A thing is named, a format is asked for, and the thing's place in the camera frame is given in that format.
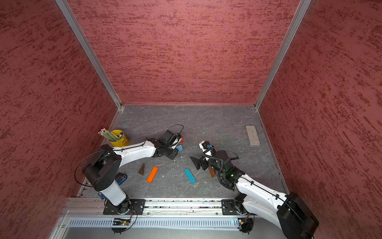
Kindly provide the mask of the dark brown wedge block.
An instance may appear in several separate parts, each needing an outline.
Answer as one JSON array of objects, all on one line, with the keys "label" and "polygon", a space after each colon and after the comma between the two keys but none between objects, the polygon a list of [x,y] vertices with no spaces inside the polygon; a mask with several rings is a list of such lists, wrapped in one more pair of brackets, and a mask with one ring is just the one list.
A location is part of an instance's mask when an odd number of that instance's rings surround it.
[{"label": "dark brown wedge block", "polygon": [[145,163],[141,165],[140,169],[138,170],[138,174],[144,175],[144,172],[145,172]]}]

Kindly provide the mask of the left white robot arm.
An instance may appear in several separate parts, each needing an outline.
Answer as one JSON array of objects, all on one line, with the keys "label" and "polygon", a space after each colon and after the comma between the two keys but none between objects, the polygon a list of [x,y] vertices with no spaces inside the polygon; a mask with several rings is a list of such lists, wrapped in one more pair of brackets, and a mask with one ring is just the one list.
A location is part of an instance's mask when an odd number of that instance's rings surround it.
[{"label": "left white robot arm", "polygon": [[117,214],[132,213],[130,199],[116,181],[119,169],[143,158],[165,156],[173,160],[179,152],[176,147],[181,140],[180,132],[167,130],[159,139],[146,138],[132,146],[111,147],[105,144],[84,158],[86,163],[82,173],[90,185],[105,196],[109,207],[114,208]]}]

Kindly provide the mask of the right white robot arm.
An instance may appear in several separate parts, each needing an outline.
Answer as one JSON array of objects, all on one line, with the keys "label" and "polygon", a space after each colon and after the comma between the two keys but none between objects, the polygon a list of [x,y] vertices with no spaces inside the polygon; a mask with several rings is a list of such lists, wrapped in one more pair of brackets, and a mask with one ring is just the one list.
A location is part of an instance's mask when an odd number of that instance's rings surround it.
[{"label": "right white robot arm", "polygon": [[294,192],[285,194],[252,179],[232,164],[226,151],[213,148],[201,158],[190,158],[196,169],[212,169],[219,183],[231,191],[238,191],[240,205],[279,227],[288,239],[313,239],[319,221],[303,199]]}]

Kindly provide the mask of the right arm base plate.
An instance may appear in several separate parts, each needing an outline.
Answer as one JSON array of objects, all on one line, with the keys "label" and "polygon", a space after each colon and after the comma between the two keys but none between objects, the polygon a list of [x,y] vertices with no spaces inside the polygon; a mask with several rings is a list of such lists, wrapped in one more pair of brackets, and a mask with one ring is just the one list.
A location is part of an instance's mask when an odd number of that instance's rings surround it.
[{"label": "right arm base plate", "polygon": [[222,214],[228,215],[247,215],[248,212],[243,204],[234,199],[223,199],[221,201]]}]

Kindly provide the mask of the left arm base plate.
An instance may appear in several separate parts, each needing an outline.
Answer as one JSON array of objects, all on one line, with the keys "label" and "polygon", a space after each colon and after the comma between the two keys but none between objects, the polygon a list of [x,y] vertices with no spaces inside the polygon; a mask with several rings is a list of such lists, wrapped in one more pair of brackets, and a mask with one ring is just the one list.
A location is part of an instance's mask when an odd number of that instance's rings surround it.
[{"label": "left arm base plate", "polygon": [[104,202],[104,215],[125,216],[135,213],[142,215],[146,200],[144,199],[125,199],[120,205],[113,205],[108,199]]}]

